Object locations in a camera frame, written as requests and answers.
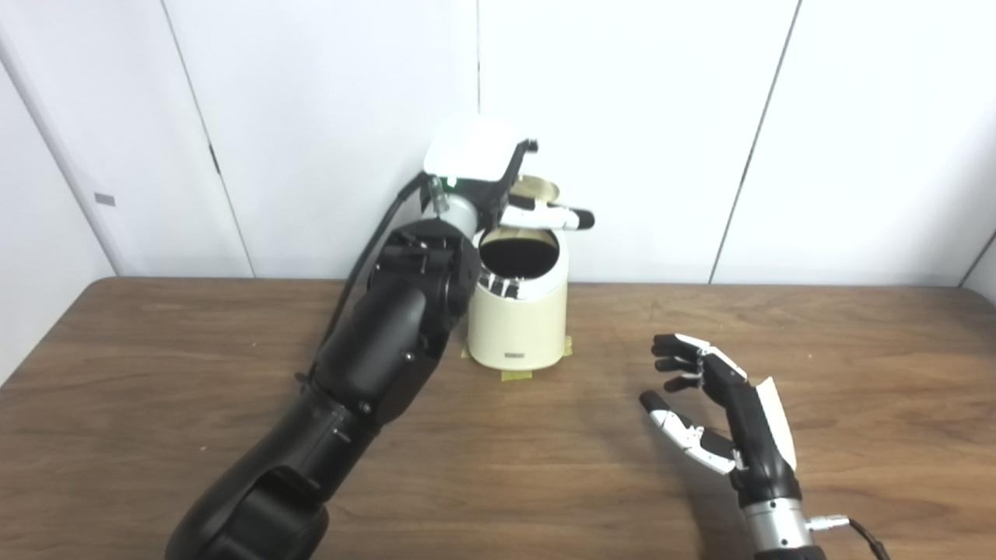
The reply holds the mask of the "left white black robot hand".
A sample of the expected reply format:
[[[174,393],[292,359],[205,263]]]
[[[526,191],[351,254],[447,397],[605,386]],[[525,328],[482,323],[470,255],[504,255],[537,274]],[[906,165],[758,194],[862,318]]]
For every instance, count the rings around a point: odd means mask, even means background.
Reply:
[[[546,201],[521,189],[521,166],[538,151],[538,141],[511,125],[483,116],[453,117],[430,143],[423,172],[428,176],[434,216],[469,239],[501,226],[537,230],[588,230],[590,210]]]

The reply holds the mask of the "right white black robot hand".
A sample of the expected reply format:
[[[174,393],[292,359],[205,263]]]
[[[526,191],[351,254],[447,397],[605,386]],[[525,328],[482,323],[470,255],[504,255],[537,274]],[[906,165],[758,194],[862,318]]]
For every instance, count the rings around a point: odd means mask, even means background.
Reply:
[[[728,355],[687,334],[656,334],[651,353],[658,372],[675,372],[665,393],[697,389],[724,411],[730,436],[679,414],[658,391],[640,403],[654,424],[687,457],[729,478],[741,507],[778,499],[801,500],[794,440],[774,380],[750,382]]]

